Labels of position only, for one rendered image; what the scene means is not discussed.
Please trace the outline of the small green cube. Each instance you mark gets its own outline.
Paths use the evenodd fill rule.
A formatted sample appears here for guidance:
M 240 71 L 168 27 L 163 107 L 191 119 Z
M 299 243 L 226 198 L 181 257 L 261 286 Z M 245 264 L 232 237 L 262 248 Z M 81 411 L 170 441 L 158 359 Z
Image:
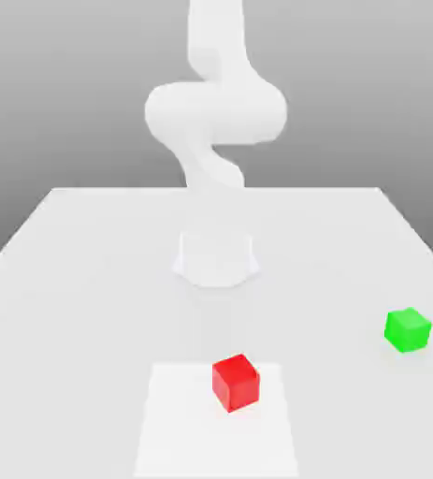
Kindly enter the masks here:
M 400 353 L 408 353 L 427 346 L 431 328 L 430 320 L 409 307 L 387 314 L 383 335 Z

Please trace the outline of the small red cube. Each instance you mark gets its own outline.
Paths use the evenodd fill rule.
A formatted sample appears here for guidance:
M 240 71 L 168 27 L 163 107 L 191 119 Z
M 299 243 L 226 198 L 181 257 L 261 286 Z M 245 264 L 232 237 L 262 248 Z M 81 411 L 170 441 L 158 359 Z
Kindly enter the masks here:
M 228 413 L 259 400 L 260 374 L 244 354 L 214 363 L 211 374 L 212 391 Z

